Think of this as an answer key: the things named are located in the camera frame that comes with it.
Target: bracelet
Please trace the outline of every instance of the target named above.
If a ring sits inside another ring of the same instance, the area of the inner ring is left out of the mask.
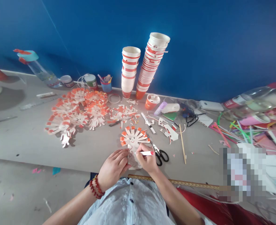
[[[92,184],[93,180],[95,180],[95,185],[96,185],[96,188],[97,188],[98,192],[100,193],[100,195],[96,193],[96,191],[95,191],[95,189],[93,187],[93,184]],[[97,199],[101,199],[101,197],[104,196],[105,192],[102,192],[101,189],[100,189],[100,187],[99,187],[97,175],[93,178],[93,180],[90,180],[89,186],[90,186],[90,188],[92,190],[93,195]]]

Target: glue stick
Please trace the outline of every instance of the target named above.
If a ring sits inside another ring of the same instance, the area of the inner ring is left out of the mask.
[[[160,106],[157,108],[157,110],[154,112],[154,115],[157,116],[159,113],[165,108],[167,105],[167,102],[162,102]]]

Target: person's right hand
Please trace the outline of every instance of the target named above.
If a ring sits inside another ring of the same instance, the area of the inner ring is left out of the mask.
[[[159,167],[156,161],[156,154],[151,156],[143,156],[140,152],[154,151],[152,148],[146,146],[145,144],[140,144],[137,151],[136,157],[142,168],[149,174],[158,171]]]

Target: wooden stick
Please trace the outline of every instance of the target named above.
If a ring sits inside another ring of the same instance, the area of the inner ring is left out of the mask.
[[[179,125],[179,131],[181,132],[181,139],[182,139],[182,147],[183,147],[184,160],[185,160],[185,164],[187,164],[181,125]]]

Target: water bottle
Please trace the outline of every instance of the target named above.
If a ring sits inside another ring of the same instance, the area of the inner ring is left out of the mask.
[[[61,87],[61,83],[50,70],[45,70],[43,66],[38,62],[39,56],[37,53],[31,50],[19,50],[15,49],[14,52],[18,52],[19,61],[25,65],[28,65],[32,72],[43,81],[50,88]]]

